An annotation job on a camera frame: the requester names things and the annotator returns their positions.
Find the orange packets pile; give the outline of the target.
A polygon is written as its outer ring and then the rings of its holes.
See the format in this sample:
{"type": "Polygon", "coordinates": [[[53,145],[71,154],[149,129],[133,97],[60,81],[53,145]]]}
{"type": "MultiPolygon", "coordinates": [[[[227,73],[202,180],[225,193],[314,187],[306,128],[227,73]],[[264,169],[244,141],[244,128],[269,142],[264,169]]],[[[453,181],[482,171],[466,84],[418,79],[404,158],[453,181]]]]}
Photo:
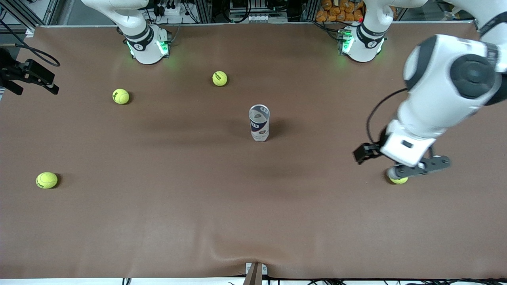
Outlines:
{"type": "Polygon", "coordinates": [[[366,6],[364,0],[320,0],[317,22],[362,22],[366,6]]]}

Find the white terminal strip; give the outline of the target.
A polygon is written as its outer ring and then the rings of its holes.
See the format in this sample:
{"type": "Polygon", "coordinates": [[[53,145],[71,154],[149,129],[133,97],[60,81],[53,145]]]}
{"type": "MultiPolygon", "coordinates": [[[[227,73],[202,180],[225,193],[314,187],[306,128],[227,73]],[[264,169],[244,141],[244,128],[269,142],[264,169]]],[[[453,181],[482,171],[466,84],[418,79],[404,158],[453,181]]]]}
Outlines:
{"type": "Polygon", "coordinates": [[[238,14],[231,14],[229,16],[230,20],[233,22],[240,22],[240,23],[270,23],[270,24],[279,24],[279,23],[286,23],[288,22],[288,18],[286,17],[286,14],[250,14],[248,18],[241,21],[244,15],[238,14]]]}

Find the white power strip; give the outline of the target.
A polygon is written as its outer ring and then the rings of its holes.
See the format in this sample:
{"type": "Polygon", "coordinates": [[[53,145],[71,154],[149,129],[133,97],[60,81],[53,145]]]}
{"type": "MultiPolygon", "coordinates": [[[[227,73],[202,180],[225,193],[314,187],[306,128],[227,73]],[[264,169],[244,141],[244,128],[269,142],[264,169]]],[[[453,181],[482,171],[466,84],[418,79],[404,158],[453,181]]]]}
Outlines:
{"type": "Polygon", "coordinates": [[[170,3],[167,5],[158,5],[154,11],[157,12],[158,16],[174,16],[178,17],[182,15],[182,7],[180,2],[176,2],[174,5],[170,3]]]}

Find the aluminium frame strut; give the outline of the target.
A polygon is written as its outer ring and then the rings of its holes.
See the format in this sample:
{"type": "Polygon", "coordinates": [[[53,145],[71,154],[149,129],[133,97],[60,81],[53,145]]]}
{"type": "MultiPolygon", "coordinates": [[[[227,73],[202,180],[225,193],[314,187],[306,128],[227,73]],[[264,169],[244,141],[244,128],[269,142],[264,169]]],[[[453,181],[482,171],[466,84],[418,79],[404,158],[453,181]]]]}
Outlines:
{"type": "Polygon", "coordinates": [[[0,0],[0,34],[32,34],[57,18],[63,0],[0,0]]]}

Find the black electronics box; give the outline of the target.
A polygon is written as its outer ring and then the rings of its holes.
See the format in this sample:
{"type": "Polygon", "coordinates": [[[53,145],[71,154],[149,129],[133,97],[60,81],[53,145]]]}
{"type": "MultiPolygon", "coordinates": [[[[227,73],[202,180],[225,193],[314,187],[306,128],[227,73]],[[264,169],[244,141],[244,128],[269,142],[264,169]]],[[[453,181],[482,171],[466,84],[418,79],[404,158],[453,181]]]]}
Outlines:
{"type": "Polygon", "coordinates": [[[229,9],[234,13],[246,11],[247,8],[254,13],[269,11],[266,0],[230,0],[229,9]]]}

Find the white blue tennis ball can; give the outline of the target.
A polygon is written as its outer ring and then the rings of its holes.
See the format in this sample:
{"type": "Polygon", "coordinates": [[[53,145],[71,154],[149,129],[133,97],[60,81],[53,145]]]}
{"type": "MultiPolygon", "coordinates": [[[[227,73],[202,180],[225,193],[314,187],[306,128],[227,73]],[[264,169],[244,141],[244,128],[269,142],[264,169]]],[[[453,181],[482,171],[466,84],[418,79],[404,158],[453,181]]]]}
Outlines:
{"type": "Polygon", "coordinates": [[[266,105],[256,104],[249,110],[251,134],[254,141],[266,141],[269,136],[270,110],[266,105]]]}

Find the brown table mat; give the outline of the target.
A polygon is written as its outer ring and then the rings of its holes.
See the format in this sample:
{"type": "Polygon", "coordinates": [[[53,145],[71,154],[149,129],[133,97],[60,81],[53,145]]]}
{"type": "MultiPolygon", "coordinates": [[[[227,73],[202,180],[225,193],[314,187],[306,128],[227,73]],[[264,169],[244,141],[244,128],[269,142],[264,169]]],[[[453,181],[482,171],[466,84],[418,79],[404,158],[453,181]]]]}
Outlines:
{"type": "Polygon", "coordinates": [[[235,276],[255,261],[277,278],[507,277],[506,102],[437,140],[452,161],[439,173],[391,185],[390,160],[353,158],[434,34],[477,38],[471,23],[396,23],[360,64],[313,24],[191,25],[147,66],[114,27],[38,27],[27,43],[60,60],[60,91],[0,101],[0,279],[235,276]]]}

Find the aluminium frame post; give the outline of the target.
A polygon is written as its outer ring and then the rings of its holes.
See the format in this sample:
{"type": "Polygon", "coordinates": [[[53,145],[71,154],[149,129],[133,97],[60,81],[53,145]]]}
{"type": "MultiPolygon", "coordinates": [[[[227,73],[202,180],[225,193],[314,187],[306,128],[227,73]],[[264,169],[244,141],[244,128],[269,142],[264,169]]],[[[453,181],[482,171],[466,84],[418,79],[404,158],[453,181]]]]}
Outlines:
{"type": "Polygon", "coordinates": [[[316,14],[321,8],[321,0],[302,0],[302,14],[301,21],[312,20],[315,21],[316,14]]]}
{"type": "Polygon", "coordinates": [[[209,24],[212,21],[213,0],[194,0],[198,13],[199,23],[209,24]]]}

